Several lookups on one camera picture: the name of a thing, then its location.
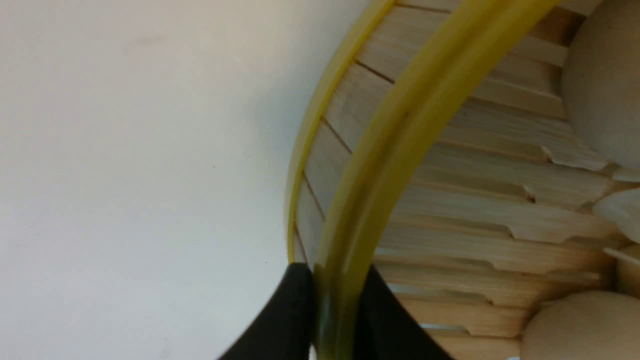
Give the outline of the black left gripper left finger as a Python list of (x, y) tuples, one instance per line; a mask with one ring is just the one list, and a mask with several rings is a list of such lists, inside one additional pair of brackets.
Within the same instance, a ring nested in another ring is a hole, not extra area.
[(261, 312), (221, 360), (308, 360), (315, 320), (314, 281), (301, 262), (286, 267)]

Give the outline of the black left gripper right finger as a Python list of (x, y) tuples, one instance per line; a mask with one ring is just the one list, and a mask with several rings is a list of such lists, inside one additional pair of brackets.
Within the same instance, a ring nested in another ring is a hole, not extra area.
[(355, 360), (450, 360), (416, 322), (371, 265), (359, 296)]

